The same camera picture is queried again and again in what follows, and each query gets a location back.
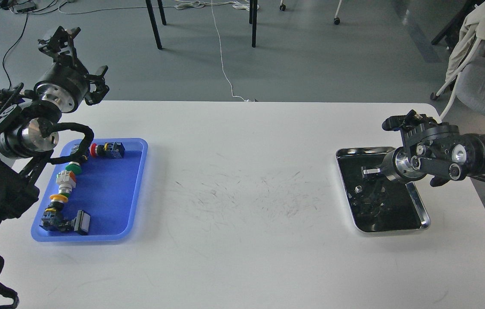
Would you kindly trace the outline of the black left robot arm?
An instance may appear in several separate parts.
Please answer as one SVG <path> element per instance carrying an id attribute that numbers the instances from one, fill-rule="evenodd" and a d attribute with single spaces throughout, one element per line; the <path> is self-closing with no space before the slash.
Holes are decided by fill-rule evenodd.
<path id="1" fill-rule="evenodd" d="M 24 84 L 0 89 L 0 225 L 19 218 L 38 201 L 36 180 L 47 164 L 79 164 L 88 157 L 93 130 L 83 124 L 61 123 L 84 100 L 100 103 L 109 91 L 107 66 L 91 74 L 79 60 L 74 39 L 81 29 L 59 26 L 39 39 L 38 49 L 52 57 L 52 66 L 32 90 Z M 0 255 L 0 274 L 4 260 Z M 16 309 L 18 294 L 0 282 L 0 295 L 11 299 L 3 309 Z"/>

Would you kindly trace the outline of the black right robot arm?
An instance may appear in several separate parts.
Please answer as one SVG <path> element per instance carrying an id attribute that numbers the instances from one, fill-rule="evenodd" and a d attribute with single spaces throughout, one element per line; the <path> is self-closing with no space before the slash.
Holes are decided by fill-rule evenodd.
<path id="1" fill-rule="evenodd" d="M 399 131 L 402 146 L 376 167 L 362 167 L 364 179 L 384 176 L 407 184 L 432 175 L 432 187 L 472 178 L 485 182 L 485 134 L 461 134 L 456 125 L 437 122 L 416 111 L 388 117 L 385 131 Z"/>

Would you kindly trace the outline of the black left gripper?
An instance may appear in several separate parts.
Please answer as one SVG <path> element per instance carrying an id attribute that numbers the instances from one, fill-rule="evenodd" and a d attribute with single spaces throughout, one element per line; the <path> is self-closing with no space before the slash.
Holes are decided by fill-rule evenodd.
<path id="1" fill-rule="evenodd" d="M 73 40 L 81 28 L 64 29 L 59 26 L 53 33 L 48 31 L 43 39 L 38 39 L 38 50 L 51 57 L 54 64 L 45 72 L 34 86 L 38 98 L 47 100 L 62 113 L 72 113 L 85 100 L 88 106 L 101 103 L 110 88 L 105 83 L 107 65 L 98 68 L 95 74 L 81 75 L 81 62 L 77 58 Z M 89 84 L 95 90 L 89 90 Z"/>

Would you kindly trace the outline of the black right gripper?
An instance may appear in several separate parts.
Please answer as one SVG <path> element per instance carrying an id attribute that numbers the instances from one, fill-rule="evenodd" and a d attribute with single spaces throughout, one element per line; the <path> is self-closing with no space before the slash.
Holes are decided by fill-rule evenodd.
<path id="1" fill-rule="evenodd" d="M 378 177 L 384 175 L 392 182 L 410 182 L 410 163 L 404 148 L 396 148 L 386 154 L 380 168 L 363 167 L 363 177 Z"/>

